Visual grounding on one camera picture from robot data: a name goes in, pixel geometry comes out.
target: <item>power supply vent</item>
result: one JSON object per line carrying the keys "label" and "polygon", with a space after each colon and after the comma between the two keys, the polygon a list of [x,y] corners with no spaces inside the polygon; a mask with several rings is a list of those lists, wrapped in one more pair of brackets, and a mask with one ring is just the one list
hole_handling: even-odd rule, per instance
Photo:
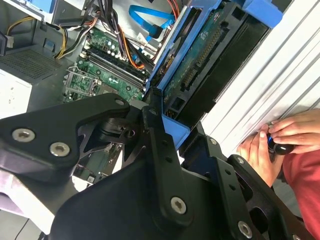
{"label": "power supply vent", "polygon": [[45,57],[32,49],[26,49],[0,57],[0,63],[32,79],[43,78],[48,73],[61,67],[61,65],[53,59]]}

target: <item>metal side panel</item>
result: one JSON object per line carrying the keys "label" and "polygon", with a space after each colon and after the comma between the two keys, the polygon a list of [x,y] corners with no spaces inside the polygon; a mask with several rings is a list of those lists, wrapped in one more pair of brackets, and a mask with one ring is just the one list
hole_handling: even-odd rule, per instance
{"label": "metal side panel", "polygon": [[320,107],[320,0],[295,0],[202,119],[225,155],[262,124]]}

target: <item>silver screw head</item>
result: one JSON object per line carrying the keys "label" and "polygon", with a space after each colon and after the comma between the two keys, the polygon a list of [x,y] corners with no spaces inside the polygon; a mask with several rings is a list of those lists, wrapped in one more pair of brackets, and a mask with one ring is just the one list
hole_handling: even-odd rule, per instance
{"label": "silver screw head", "polygon": [[36,134],[27,128],[18,128],[12,132],[14,140],[21,143],[29,143],[36,138]]}
{"label": "silver screw head", "polygon": [[298,237],[298,236],[297,236],[297,235],[295,235],[295,234],[294,234],[294,235],[292,235],[292,239],[293,239],[293,240],[301,240],[301,239],[300,239],[300,237]]}
{"label": "silver screw head", "polygon": [[153,115],[158,115],[157,111],[153,108],[151,108],[150,110],[150,113],[152,113]]}
{"label": "silver screw head", "polygon": [[214,140],[213,138],[211,138],[210,141],[211,141],[211,143],[212,143],[213,145],[217,145],[217,141]]}
{"label": "silver screw head", "polygon": [[252,238],[252,231],[251,231],[251,228],[249,227],[249,225],[247,223],[245,223],[244,221],[239,221],[238,222],[238,228],[239,228],[240,232],[247,239],[251,239]]}
{"label": "silver screw head", "polygon": [[65,157],[70,153],[70,147],[63,142],[55,142],[50,145],[50,153],[56,157]]}
{"label": "silver screw head", "polygon": [[185,214],[187,211],[186,203],[177,196],[171,198],[171,207],[178,214]]}
{"label": "silver screw head", "polygon": [[240,164],[244,164],[245,163],[245,161],[241,157],[237,157],[237,159],[238,159]]}
{"label": "silver screw head", "polygon": [[121,101],[120,99],[116,99],[115,102],[121,106],[125,105],[125,103],[123,101]]}

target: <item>red sleeve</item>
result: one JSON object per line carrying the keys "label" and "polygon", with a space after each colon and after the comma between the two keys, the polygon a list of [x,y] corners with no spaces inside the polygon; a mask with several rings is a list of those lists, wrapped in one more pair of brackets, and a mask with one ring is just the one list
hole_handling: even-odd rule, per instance
{"label": "red sleeve", "polygon": [[299,204],[305,227],[320,240],[320,150],[289,154],[282,167]]}

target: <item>hand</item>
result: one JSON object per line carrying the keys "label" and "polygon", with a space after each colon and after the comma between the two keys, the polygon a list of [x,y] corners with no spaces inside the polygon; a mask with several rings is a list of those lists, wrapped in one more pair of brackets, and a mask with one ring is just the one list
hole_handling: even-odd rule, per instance
{"label": "hand", "polygon": [[272,124],[269,133],[273,141],[296,145],[292,153],[303,154],[320,149],[320,109],[305,111]]}
{"label": "hand", "polygon": [[274,162],[270,161],[267,132],[268,125],[264,125],[258,134],[248,137],[240,144],[237,151],[271,187],[281,170],[284,156],[276,155]]}

